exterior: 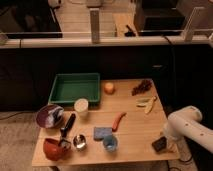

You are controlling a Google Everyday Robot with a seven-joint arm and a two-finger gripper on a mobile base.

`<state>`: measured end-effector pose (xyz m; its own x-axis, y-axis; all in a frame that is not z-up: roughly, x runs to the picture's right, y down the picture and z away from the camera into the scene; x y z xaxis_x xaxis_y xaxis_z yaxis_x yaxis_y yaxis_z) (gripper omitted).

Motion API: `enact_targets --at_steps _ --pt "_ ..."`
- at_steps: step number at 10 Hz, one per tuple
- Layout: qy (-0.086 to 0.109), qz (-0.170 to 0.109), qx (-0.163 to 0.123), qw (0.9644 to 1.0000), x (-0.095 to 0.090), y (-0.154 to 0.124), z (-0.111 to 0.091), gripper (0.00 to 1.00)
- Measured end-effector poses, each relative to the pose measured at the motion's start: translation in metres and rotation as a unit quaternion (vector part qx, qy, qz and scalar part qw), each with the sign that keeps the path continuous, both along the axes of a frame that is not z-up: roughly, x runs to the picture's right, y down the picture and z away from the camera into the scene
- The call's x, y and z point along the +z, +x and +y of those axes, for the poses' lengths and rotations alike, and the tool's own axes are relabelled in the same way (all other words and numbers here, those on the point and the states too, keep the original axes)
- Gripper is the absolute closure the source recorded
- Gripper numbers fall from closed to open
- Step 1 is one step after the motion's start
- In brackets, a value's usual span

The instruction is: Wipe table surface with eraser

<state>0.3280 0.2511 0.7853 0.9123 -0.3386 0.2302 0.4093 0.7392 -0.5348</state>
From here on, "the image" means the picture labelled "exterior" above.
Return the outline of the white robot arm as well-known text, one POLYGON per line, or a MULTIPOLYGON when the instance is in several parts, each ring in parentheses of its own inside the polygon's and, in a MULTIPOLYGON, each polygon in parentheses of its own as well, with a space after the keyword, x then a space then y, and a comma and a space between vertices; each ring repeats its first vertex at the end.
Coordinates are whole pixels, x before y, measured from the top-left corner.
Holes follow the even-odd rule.
POLYGON ((173 141, 185 136, 213 154, 213 130, 201 124, 202 118, 201 111, 194 106, 172 112, 163 126, 163 135, 173 141))

